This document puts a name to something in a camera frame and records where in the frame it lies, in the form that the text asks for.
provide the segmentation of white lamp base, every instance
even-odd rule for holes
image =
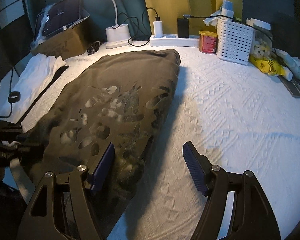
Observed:
[[[108,42],[106,43],[107,49],[113,49],[128,45],[128,40],[131,38],[129,27],[127,24],[122,24],[117,28],[106,28]]]

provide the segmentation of white power strip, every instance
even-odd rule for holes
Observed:
[[[150,46],[178,46],[199,47],[199,36],[190,35],[189,38],[179,38],[176,34],[165,34],[163,38],[150,37]]]

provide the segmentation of plastic basket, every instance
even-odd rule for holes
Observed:
[[[253,28],[218,18],[217,34],[217,57],[247,65]]]

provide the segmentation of yellow package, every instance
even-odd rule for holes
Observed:
[[[261,72],[272,76],[282,75],[285,76],[284,68],[274,59],[263,60],[250,55],[249,61],[255,65]]]

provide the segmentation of lamp neck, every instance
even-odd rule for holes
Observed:
[[[115,1],[112,0],[112,2],[114,5],[114,10],[115,10],[115,26],[114,27],[117,27],[118,26],[118,10],[117,10],[117,5],[115,4]]]

